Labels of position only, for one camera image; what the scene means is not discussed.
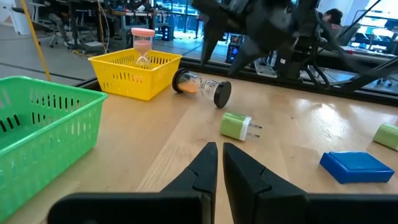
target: yellow pole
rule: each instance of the yellow pole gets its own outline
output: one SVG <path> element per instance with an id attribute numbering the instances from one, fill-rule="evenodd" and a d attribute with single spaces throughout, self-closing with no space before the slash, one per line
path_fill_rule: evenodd
<path id="1" fill-rule="evenodd" d="M 39 41 L 37 41 L 35 29 L 33 28 L 32 19 L 30 19 L 29 11 L 27 10 L 25 0 L 21 0 L 21 5 L 22 5 L 22 8 L 24 9 L 25 17 L 28 21 L 29 29 L 30 29 L 30 32 L 32 33 L 33 41 L 35 42 L 35 45 L 36 45 L 37 54 L 39 55 L 40 61 L 42 62 L 42 66 L 43 66 L 45 75 L 47 76 L 47 80 L 51 81 L 50 72 L 44 62 L 43 52 L 42 52 L 42 49 L 40 48 Z"/>

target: green basket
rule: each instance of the green basket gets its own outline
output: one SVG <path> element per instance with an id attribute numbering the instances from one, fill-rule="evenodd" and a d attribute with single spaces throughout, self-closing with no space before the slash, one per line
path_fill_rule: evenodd
<path id="1" fill-rule="evenodd" d="M 0 223 L 95 144 L 105 93 L 0 79 Z"/>

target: yellow basket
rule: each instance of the yellow basket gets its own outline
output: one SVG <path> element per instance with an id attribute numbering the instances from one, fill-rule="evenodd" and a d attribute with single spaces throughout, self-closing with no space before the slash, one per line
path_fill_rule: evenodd
<path id="1" fill-rule="evenodd" d="M 182 56 L 151 50 L 147 53 L 148 67 L 137 67 L 135 61 L 138 58 L 138 51 L 127 49 L 88 60 L 102 91 L 150 100 L 171 84 Z"/>

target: black lid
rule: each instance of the black lid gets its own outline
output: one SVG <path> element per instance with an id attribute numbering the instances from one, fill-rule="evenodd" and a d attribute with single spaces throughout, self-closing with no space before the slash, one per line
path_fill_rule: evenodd
<path id="1" fill-rule="evenodd" d="M 182 75 L 182 74 L 187 73 L 187 72 L 189 72 L 189 71 L 186 70 L 185 68 L 180 68 L 180 69 L 177 70 L 177 72 L 173 76 L 172 87 L 173 87 L 173 90 L 176 91 L 177 93 L 182 93 L 183 92 L 182 90 L 180 90 L 178 88 L 178 83 L 177 83 L 178 77 L 180 75 Z"/>
<path id="2" fill-rule="evenodd" d="M 231 89 L 231 83 L 228 81 L 221 82 L 218 85 L 216 93 L 214 94 L 214 104 L 218 108 L 223 108 L 227 104 L 229 96 L 231 96 Z"/>

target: plastic basket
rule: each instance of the plastic basket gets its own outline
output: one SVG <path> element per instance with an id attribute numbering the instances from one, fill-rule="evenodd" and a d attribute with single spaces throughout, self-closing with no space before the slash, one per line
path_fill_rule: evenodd
<path id="1" fill-rule="evenodd" d="M 140 100 L 150 100 L 171 84 L 181 55 L 151 50 L 149 67 L 135 67 L 139 53 L 121 50 L 89 58 L 102 91 Z"/>
<path id="2" fill-rule="evenodd" d="M 0 223 L 96 144 L 106 97 L 26 77 L 0 79 Z"/>

